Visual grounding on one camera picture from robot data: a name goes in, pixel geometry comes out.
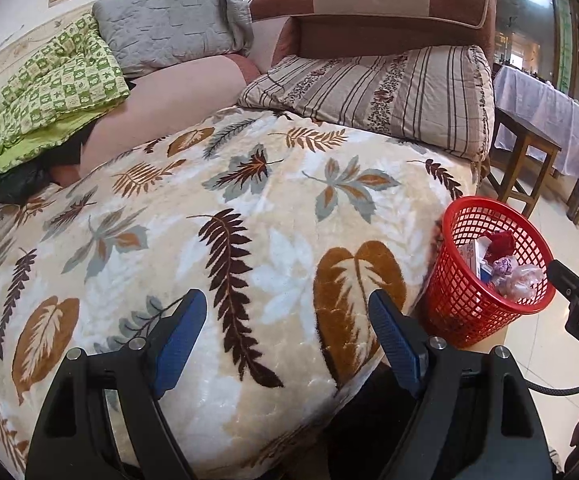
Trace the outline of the red mesh trash basket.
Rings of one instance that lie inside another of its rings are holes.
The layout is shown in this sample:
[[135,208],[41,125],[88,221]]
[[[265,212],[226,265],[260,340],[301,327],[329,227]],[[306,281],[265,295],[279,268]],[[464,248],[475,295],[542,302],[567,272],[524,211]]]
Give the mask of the red mesh trash basket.
[[442,218],[443,241],[423,299],[423,326],[457,348],[468,348],[495,335],[521,316],[543,311],[555,288],[546,278],[536,296],[515,302],[483,284],[459,248],[488,233],[509,231],[521,264],[541,271],[553,261],[551,249],[535,226],[515,209],[483,196],[463,196]]

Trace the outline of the trash pile in basket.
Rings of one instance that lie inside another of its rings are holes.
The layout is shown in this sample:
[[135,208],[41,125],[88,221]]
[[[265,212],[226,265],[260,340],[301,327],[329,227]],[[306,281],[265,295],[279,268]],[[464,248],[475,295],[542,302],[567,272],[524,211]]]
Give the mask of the trash pile in basket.
[[512,232],[498,231],[468,240],[457,250],[484,285],[519,304],[536,298],[544,272],[539,266],[520,264],[516,248]]

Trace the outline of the wooden stool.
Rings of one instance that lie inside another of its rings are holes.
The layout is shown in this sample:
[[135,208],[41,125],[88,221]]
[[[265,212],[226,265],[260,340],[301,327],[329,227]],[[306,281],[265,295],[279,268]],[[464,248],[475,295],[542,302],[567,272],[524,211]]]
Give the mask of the wooden stool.
[[[536,208],[536,204],[539,202],[540,195],[545,187],[545,179],[552,171],[561,148],[527,120],[496,107],[492,143],[495,143],[501,126],[509,129],[516,136],[516,140],[509,162],[505,167],[503,179],[499,181],[493,174],[488,174],[488,180],[495,192],[497,192],[499,202],[506,203],[510,198],[523,202],[525,206],[521,215],[529,219]],[[527,193],[518,178],[524,167],[529,148],[535,148],[542,152],[545,157],[543,162],[541,162],[536,183],[531,192]]]

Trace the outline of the table with lilac cloth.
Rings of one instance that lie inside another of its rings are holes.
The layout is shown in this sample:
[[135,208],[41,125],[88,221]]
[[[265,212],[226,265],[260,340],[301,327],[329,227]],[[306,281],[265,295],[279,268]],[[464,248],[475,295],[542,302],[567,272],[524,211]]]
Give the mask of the table with lilac cloth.
[[493,80],[495,105],[529,122],[558,145],[554,168],[579,181],[579,104],[565,93],[513,66],[502,66]]

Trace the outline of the black jacket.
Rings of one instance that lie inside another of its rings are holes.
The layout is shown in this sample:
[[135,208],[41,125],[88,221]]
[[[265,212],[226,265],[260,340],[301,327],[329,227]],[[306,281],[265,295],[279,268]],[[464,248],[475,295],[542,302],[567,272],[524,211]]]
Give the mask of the black jacket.
[[81,150],[95,125],[96,119],[62,145],[0,174],[0,205],[23,206],[51,182],[66,186],[77,181]]

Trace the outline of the striped floral pillow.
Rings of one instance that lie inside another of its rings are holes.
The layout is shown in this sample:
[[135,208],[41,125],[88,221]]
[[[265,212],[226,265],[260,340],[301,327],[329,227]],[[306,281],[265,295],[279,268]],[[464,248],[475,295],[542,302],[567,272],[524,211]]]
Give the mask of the striped floral pillow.
[[483,162],[495,125],[491,68],[478,46],[385,56],[290,55],[251,82],[242,107],[392,136]]

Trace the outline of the leaf pattern fleece blanket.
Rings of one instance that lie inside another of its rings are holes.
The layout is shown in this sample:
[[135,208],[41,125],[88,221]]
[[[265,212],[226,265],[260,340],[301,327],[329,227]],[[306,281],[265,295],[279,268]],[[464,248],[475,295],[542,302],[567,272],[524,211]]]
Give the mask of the leaf pattern fleece blanket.
[[475,188],[431,148],[223,110],[0,208],[0,464],[24,476],[69,349],[126,347],[197,289],[207,318],[160,406],[198,477],[261,476],[378,366],[367,300],[413,308]]

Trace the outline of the pink quilted bolster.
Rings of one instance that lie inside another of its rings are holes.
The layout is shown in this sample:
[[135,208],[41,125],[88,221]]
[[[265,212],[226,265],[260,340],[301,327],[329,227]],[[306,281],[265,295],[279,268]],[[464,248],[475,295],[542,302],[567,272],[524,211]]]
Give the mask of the pink quilted bolster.
[[91,170],[136,146],[191,127],[236,103],[258,67],[239,54],[200,58],[134,79],[130,96],[86,127],[72,146],[73,164],[50,163],[54,182],[71,185]]

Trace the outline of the green checkered quilt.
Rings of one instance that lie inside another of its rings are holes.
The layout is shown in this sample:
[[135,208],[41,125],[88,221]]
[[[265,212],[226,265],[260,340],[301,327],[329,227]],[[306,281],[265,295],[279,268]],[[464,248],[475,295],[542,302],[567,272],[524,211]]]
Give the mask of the green checkered quilt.
[[0,174],[65,143],[130,89],[90,13],[52,37],[0,89]]

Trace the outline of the brown padded headboard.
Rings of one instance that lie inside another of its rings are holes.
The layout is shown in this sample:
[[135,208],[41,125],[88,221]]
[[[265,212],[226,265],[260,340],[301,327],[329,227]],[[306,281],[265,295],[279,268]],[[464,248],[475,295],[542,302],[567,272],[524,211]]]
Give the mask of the brown padded headboard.
[[495,51],[497,0],[252,0],[248,55],[261,72],[282,58],[391,55],[431,46]]

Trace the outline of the grey quilted pillow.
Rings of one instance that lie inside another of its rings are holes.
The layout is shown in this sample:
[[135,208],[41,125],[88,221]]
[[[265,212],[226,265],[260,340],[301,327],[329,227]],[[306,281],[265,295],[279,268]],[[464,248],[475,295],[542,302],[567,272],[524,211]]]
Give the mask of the grey quilted pillow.
[[128,79],[253,43],[248,0],[99,0],[100,35]]

